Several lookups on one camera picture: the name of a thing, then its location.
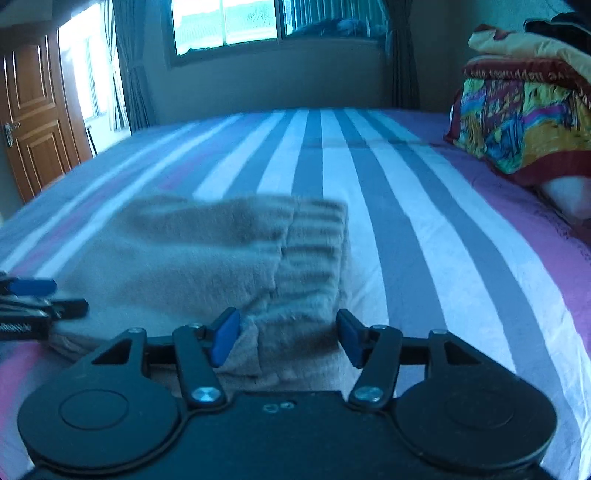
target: white stripe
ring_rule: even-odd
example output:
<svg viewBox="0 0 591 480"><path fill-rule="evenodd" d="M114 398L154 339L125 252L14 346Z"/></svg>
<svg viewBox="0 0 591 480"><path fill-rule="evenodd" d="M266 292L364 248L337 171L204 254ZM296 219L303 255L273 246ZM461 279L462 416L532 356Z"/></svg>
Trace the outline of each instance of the white stripe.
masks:
<svg viewBox="0 0 591 480"><path fill-rule="evenodd" d="M234 123L239 115L231 116L209 131L199 136L187 140L181 146L177 147L162 160L155 163L151 168L142 173L137 180L124 188L119 194L108 202L105 202L100 209L89 219L88 223L74 237L66 242L58 252L53 255L36 272L36 277L54 277L68 262L68 260L119 210L126 202L131 200L149 181L156 178L166 167L183 158L189 151L205 142L218 132Z"/></svg>
<svg viewBox="0 0 591 480"><path fill-rule="evenodd" d="M110 169L106 173L99 176L95 181L91 182L81 193L76 195L72 200L67 202L58 212L50 217L44 224L34 229L29 233L16 247L12 253L5 258L4 262L0 265L0 270L10 271L12 270L25 256L39 243L39 241L53 229L61 220L72 213L78 205L86 200L92 193L100 189L109 180L116 177L122 170L136 163L138 160L144 158L150 152L160 148L162 145L176 139L177 137L185 134L187 131L194 128L195 124L186 125L160 139L154 143L146 145L144 148L138 150L136 153L131 155L127 160L119 163L116 167Z"/></svg>
<svg viewBox="0 0 591 480"><path fill-rule="evenodd" d="M285 111L274 112L251 132L226 158L219 162L193 192L200 200L219 200L230 188L246 162L262 145L283 118Z"/></svg>
<svg viewBox="0 0 591 480"><path fill-rule="evenodd" d="M372 115L412 148L443 182L458 205L487 234L519 282L538 320L550 358L582 438L580 478L591 474L591 359L577 333L560 289L515 228L482 198L466 179L431 147L380 112Z"/></svg>
<svg viewBox="0 0 591 480"><path fill-rule="evenodd" d="M291 194L301 146L306 134L308 110L298 110L271 157L259 183L258 193Z"/></svg>
<svg viewBox="0 0 591 480"><path fill-rule="evenodd" d="M515 372L503 324L472 257L400 153L359 113L347 115L381 165L427 262L447 328Z"/></svg>
<svg viewBox="0 0 591 480"><path fill-rule="evenodd" d="M349 206L351 312L369 325L388 325L388 306L374 227L359 185L357 170L335 114L320 113L324 198Z"/></svg>

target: door handle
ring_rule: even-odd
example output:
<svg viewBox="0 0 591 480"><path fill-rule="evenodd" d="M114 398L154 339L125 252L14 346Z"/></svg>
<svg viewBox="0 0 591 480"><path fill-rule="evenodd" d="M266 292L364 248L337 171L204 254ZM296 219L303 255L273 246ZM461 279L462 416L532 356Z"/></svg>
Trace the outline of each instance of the door handle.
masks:
<svg viewBox="0 0 591 480"><path fill-rule="evenodd" d="M8 148L14 145L14 137L12 136L12 131L20 128L21 123L15 122L13 124L4 124L4 135L6 136L6 143L8 144Z"/></svg>

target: metal screw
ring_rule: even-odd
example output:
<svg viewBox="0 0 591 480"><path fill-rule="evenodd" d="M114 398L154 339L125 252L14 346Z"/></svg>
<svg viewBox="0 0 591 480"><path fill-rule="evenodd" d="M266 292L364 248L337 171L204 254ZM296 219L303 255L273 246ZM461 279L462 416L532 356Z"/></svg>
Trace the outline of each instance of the metal screw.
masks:
<svg viewBox="0 0 591 480"><path fill-rule="evenodd" d="M357 400L369 403L377 403L382 399L384 392L378 387L359 387L353 395Z"/></svg>
<svg viewBox="0 0 591 480"><path fill-rule="evenodd" d="M203 340L205 338L205 326L201 323L189 323L189 328L195 330L195 335L198 340Z"/></svg>
<svg viewBox="0 0 591 480"><path fill-rule="evenodd" d="M199 387L193 390L191 398L198 403L214 403L222 396L215 387Z"/></svg>
<svg viewBox="0 0 591 480"><path fill-rule="evenodd" d="M277 413L279 411L279 405L277 405L276 403L268 403L266 405L263 405L262 410L265 413Z"/></svg>

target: window sill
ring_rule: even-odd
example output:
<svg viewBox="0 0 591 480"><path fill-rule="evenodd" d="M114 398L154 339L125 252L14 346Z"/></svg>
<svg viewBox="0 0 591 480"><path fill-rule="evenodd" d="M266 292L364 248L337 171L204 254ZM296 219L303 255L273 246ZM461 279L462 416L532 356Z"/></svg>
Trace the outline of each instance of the window sill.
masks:
<svg viewBox="0 0 591 480"><path fill-rule="evenodd" d="M276 38L270 40L257 40L223 47L207 48L203 50L189 50L184 55L176 55L176 51L170 51L168 55L168 68L183 67L191 63L216 60L224 57L238 56L244 54L263 53L267 51L281 51L292 48L302 48L306 43L321 42L324 45L343 44L345 42L363 44L369 48L383 48L383 41L375 38L358 37L287 37L281 40Z"/></svg>

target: bed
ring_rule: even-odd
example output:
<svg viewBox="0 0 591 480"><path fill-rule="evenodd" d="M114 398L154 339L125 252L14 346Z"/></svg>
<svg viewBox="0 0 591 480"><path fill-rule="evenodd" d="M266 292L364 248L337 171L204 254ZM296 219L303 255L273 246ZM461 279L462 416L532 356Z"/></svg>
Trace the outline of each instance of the bed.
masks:
<svg viewBox="0 0 591 480"><path fill-rule="evenodd" d="M352 311L407 336L449 329L544 391L559 428L544 466L591 475L591 252L526 190L443 141L446 115L292 110L139 132L74 169L0 229L0 270L52 277L122 205L154 189L345 201ZM23 399L68 362L0 345L0 477L29 467ZM417 381L409 370L398 394Z"/></svg>

